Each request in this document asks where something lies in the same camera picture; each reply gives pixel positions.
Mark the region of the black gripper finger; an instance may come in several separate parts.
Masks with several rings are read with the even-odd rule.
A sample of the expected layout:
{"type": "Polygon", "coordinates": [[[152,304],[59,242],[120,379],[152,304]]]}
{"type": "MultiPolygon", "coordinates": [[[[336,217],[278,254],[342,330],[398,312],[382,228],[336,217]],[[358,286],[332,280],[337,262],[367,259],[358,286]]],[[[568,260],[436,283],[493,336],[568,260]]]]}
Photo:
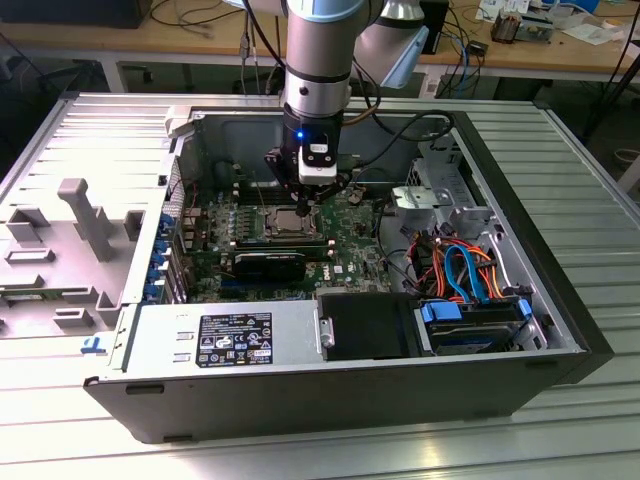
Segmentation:
{"type": "Polygon", "coordinates": [[[308,196],[305,187],[300,183],[293,164],[285,159],[279,148],[269,150],[264,161],[280,186],[296,202],[297,216],[308,215],[308,196]]]}
{"type": "Polygon", "coordinates": [[[329,198],[345,190],[351,182],[351,174],[339,173],[335,181],[327,186],[304,186],[302,189],[302,215],[310,213],[314,206],[321,205],[329,198]]]}

